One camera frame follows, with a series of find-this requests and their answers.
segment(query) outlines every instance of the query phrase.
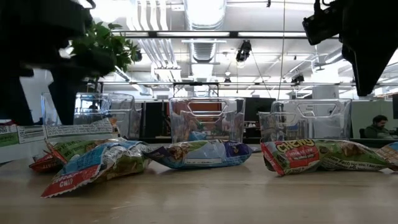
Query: plastic container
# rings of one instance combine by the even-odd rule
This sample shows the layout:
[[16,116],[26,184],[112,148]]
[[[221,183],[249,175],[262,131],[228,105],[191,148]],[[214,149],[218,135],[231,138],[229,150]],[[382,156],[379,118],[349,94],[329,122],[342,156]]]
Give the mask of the plastic container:
[[244,107],[244,98],[171,98],[172,142],[205,139],[241,142]]
[[50,93],[42,93],[42,117],[44,125],[61,124]]
[[139,138],[141,104],[134,97],[119,93],[77,93],[74,124],[90,124],[115,118],[122,137]]
[[349,139],[351,100],[275,101],[259,113],[262,141]]

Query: chewy granola bar bag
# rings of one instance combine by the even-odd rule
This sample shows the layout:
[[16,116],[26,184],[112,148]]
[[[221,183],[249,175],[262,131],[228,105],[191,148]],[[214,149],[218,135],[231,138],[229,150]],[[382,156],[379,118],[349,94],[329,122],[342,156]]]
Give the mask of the chewy granola bar bag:
[[266,166],[280,176],[324,170],[395,169],[376,151],[344,140],[301,139],[262,142]]

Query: table surface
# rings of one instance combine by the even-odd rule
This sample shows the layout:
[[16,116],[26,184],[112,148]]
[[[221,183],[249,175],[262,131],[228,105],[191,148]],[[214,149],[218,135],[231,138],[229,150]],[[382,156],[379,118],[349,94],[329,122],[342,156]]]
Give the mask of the table surface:
[[143,174],[40,198],[53,174],[0,167],[0,223],[397,223],[398,175],[314,172],[277,177],[261,153],[243,165]]

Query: blue snack bag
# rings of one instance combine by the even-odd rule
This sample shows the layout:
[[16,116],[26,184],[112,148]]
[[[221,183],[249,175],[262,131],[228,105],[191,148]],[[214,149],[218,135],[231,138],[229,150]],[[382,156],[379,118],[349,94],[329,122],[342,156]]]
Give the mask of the blue snack bag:
[[169,168],[193,169],[240,165],[250,157],[252,149],[240,142],[207,140],[179,142],[142,153]]

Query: potted plant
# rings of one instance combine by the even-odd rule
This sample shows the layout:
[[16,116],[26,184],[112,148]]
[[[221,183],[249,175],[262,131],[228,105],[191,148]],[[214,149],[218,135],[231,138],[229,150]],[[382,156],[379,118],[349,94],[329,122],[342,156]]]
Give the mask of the potted plant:
[[[116,29],[122,28],[119,24],[108,24],[105,27],[102,22],[93,23],[93,25],[86,31],[84,37],[72,40],[72,56],[83,55],[87,52],[101,52],[110,56],[113,64],[119,67],[122,71],[127,71],[129,64],[139,62],[142,59],[141,51],[134,45],[133,42],[127,39],[120,33],[115,35],[113,32]],[[100,76],[107,74],[96,75],[93,78],[95,81],[95,90],[98,87],[98,80]]]

